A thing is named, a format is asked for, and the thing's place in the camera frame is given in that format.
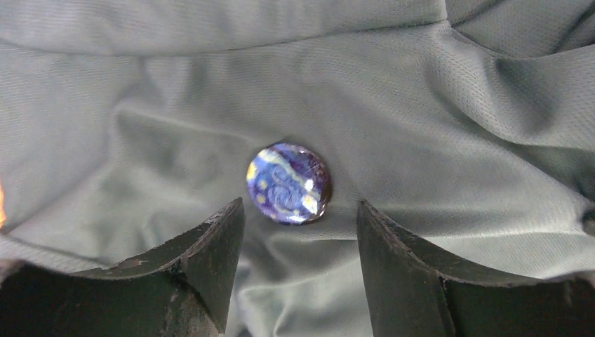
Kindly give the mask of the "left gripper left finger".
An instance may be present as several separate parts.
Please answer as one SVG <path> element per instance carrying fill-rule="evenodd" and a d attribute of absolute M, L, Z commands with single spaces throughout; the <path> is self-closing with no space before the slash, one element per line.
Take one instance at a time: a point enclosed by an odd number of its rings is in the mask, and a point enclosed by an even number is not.
<path fill-rule="evenodd" d="M 1 262 L 2 336 L 220 336 L 246 223 L 235 199 L 109 269 Z"/>

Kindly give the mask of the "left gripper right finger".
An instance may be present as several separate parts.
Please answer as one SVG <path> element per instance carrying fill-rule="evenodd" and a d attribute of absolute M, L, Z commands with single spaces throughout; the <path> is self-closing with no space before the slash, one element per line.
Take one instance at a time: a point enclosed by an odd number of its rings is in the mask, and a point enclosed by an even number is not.
<path fill-rule="evenodd" d="M 594 275 L 534 279 L 480 265 L 366 201 L 356 221 L 375 336 L 593 336 Z"/>

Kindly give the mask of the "blue starry night brooch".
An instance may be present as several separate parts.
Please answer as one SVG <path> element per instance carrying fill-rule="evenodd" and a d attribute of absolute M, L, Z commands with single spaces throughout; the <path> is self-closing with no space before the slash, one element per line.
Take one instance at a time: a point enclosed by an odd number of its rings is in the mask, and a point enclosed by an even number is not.
<path fill-rule="evenodd" d="M 253 157 L 246 187 L 264 216 L 286 225 L 317 221 L 333 193 L 324 160 L 304 146 L 284 142 L 273 143 Z"/>

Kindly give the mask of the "grey t-shirt garment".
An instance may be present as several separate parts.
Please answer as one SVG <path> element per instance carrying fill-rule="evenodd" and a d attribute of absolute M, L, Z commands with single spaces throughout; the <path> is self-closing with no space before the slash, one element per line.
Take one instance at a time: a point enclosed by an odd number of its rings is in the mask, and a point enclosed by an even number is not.
<path fill-rule="evenodd" d="M 107 267 L 301 143 L 333 198 L 247 203 L 228 336 L 370 336 L 356 204 L 526 277 L 594 269 L 593 1 L 2 1 L 1 257 Z"/>

